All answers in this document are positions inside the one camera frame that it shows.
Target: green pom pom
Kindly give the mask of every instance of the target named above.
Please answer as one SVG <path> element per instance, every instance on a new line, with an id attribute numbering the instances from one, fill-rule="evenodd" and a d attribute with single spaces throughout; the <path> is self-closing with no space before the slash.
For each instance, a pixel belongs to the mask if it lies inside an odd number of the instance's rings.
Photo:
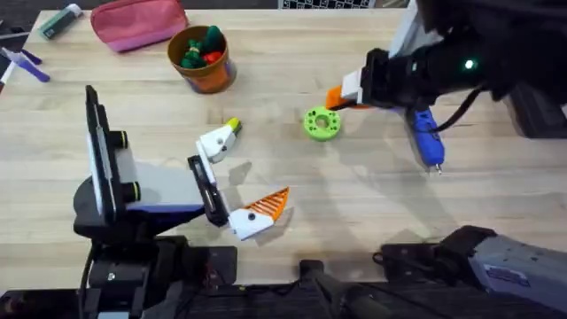
<path id="1" fill-rule="evenodd" d="M 206 30 L 205 40 L 203 40 L 203 49 L 205 49 L 205 53 L 223 51 L 222 33 L 217 26 L 210 26 Z"/>
<path id="2" fill-rule="evenodd" d="M 200 56 L 202 50 L 203 43 L 196 40 L 189 40 L 189 49 L 185 52 L 184 58 L 181 62 L 182 67 L 200 68 L 206 66 L 206 62 Z"/>
<path id="3" fill-rule="evenodd" d="M 183 58 L 181 60 L 181 67 L 184 68 L 193 68 L 193 65 L 191 64 L 191 62 L 187 59 L 187 58 Z"/>

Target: orange and white object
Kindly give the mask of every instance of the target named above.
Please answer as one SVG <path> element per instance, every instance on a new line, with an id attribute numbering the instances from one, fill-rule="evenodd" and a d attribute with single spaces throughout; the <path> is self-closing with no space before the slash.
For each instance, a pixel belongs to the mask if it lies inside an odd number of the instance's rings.
<path id="1" fill-rule="evenodd" d="M 245 240 L 274 226 L 285 208 L 289 193 L 290 188 L 286 187 L 230 213 L 230 227 L 237 237 Z"/>

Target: black cable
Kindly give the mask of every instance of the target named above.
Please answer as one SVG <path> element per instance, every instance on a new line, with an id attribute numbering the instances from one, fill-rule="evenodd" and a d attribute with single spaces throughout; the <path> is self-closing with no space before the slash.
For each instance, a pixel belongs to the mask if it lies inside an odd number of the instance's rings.
<path id="1" fill-rule="evenodd" d="M 411 124 L 411 128 L 418 133 L 439 133 L 442 132 L 450 127 L 452 127 L 458 120 L 461 119 L 461 117 L 469 110 L 470 106 L 472 105 L 472 103 L 477 99 L 478 95 L 482 92 L 486 91 L 486 86 L 481 85 L 478 88 L 475 88 L 473 91 L 471 91 L 469 93 L 469 95 L 467 96 L 467 98 L 464 99 L 464 101 L 462 101 L 461 105 L 459 106 L 459 108 L 457 108 L 457 110 L 453 113 L 453 115 L 451 115 L 451 117 L 449 117 L 449 119 L 447 121 L 445 121 L 443 124 L 437 126 L 436 128 L 432 128 L 430 130 L 421 130 L 421 129 L 417 129 L 414 126 L 415 121 L 412 118 L 412 112 L 414 111 L 413 109 L 408 109 L 406 111 L 406 117 L 408 119 L 408 122 Z"/>
<path id="2" fill-rule="evenodd" d="M 406 297 L 406 296 L 404 296 L 404 295 L 401 295 L 401 294 L 399 294 L 399 293 L 397 293 L 397 292 L 393 292 L 393 291 L 391 291 L 391 290 L 389 290 L 389 289 L 382 288 L 382 287 L 378 286 L 377 284 L 361 283 L 361 285 L 367 286 L 367 287 L 372 288 L 372 289 L 376 289 L 376 290 L 378 290 L 378 291 L 380 291 L 380 292 L 383 292 L 383 293 L 385 293 L 385 294 L 391 295 L 391 296 L 393 296 L 394 298 L 397 298 L 397 299 L 399 299 L 399 300 L 406 301 L 408 304 L 411 304 L 411 305 L 414 305 L 414 306 L 416 306 L 416 307 L 419 307 L 419 308 L 421 308 L 421 309 L 423 309 L 423 310 L 429 312 L 429 313 L 432 314 L 432 315 L 436 315 L 436 316 L 441 317 L 441 318 L 444 318 L 444 319 L 453 319 L 452 316 L 443 314 L 443 313 L 439 312 L 437 309 L 435 309 L 435 308 L 433 308 L 433 307 L 429 307 L 429 306 L 427 306 L 427 305 L 424 305 L 424 304 L 421 303 L 421 302 L 412 300 L 412 299 L 410 299 L 410 298 L 408 298 L 408 297 Z"/>
<path id="3" fill-rule="evenodd" d="M 77 291 L 77 302 L 79 306 L 79 319 L 84 319 L 84 302 L 85 302 L 85 290 L 87 289 L 87 279 L 89 278 L 90 265 L 95 257 L 95 251 L 98 245 L 91 242 L 89 254 L 87 255 L 87 260 L 85 261 L 85 268 L 82 270 L 81 284 L 79 285 L 79 290 Z"/>
<path id="4" fill-rule="evenodd" d="M 264 285 L 250 285 L 245 287 L 245 291 L 242 293 L 231 293 L 231 294 L 199 294 L 199 296 L 207 298 L 232 298 L 232 297 L 251 297 L 258 296 L 267 292 L 272 292 L 279 297 L 286 297 L 289 295 L 295 287 L 299 284 L 299 280 L 285 285 L 278 285 L 277 287 L 264 286 Z"/>

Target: green marker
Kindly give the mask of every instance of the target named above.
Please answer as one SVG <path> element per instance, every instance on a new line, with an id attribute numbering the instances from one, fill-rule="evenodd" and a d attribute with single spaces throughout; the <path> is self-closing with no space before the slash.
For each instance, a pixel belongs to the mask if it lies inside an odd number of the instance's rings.
<path id="1" fill-rule="evenodd" d="M 82 15 L 82 10 L 77 4 L 69 4 L 65 9 L 61 10 L 55 17 L 43 23 L 39 27 L 39 33 L 45 39 L 51 40 L 69 27 Z"/>

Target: blue tool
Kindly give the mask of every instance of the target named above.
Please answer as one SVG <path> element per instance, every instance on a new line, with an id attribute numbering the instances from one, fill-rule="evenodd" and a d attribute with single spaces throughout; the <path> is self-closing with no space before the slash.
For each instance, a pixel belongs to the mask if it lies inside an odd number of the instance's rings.
<path id="1" fill-rule="evenodd" d="M 437 127 L 429 107 L 408 110 L 406 114 L 408 124 L 412 128 L 417 150 L 422 162 L 427 167 L 435 167 L 441 175 L 441 164 L 445 161 L 445 147 L 438 133 L 430 133 Z"/>

